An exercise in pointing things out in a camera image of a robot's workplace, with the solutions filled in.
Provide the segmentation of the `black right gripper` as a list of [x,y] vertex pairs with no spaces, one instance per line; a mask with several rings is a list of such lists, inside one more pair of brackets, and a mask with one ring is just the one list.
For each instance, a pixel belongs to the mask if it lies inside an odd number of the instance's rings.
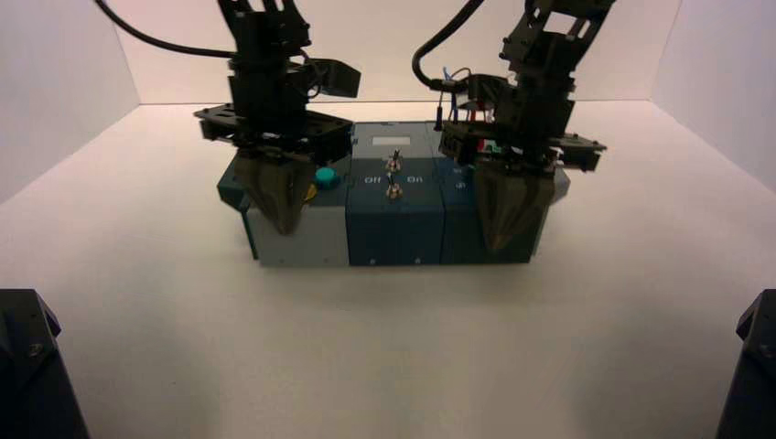
[[[555,195],[560,166],[593,171],[607,147],[566,130],[575,107],[567,91],[487,91],[468,102],[438,107],[438,151],[457,164],[476,166],[474,181],[483,240],[499,252],[515,234],[536,249]],[[515,178],[526,169],[515,214]]]

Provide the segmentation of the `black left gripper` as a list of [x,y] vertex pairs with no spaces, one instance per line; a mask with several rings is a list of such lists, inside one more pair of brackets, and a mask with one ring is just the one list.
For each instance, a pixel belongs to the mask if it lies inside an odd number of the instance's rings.
[[298,160],[281,167],[278,161],[266,156],[239,153],[236,157],[238,182],[282,235],[293,234],[300,221],[314,178],[312,163],[324,166],[352,154],[354,123],[321,112],[251,120],[238,115],[234,106],[227,103],[199,110],[194,116],[207,140]]

